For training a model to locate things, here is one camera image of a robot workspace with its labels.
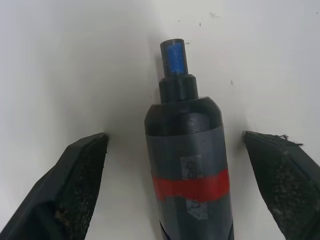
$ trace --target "blue tip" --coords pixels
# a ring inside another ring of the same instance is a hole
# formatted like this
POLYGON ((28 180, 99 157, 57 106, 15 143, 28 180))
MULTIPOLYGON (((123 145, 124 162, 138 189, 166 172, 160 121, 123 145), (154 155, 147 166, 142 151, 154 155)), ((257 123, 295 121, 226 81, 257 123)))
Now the blue tip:
POLYGON ((183 74, 185 69, 181 42, 169 45, 166 51, 170 72, 172 74, 183 74))

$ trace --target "red band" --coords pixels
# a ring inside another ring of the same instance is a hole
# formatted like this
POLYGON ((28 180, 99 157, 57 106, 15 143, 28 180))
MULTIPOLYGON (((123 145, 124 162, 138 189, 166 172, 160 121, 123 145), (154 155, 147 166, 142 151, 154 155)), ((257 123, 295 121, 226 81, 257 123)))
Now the red band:
POLYGON ((215 201, 229 193, 228 169, 218 175, 186 180, 153 177, 154 190, 163 201, 165 197, 182 197, 201 202, 215 201))

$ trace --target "white background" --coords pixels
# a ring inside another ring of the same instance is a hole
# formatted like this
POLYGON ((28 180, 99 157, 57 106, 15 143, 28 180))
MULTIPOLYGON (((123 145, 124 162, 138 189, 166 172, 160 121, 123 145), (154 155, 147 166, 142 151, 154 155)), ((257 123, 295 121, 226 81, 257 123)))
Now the white background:
POLYGON ((284 239, 241 134, 288 134, 320 163, 319 0, 0 0, 0 229, 67 145, 107 132, 86 239, 160 239, 144 117, 170 38, 222 111, 235 239, 284 239))

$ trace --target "black plastic nozzle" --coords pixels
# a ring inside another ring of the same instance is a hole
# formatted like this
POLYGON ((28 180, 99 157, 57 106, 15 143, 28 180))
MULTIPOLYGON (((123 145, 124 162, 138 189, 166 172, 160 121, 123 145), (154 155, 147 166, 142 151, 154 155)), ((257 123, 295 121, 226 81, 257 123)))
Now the black plastic nozzle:
POLYGON ((160 45, 164 77, 176 77, 188 74, 185 41, 170 39, 160 45))

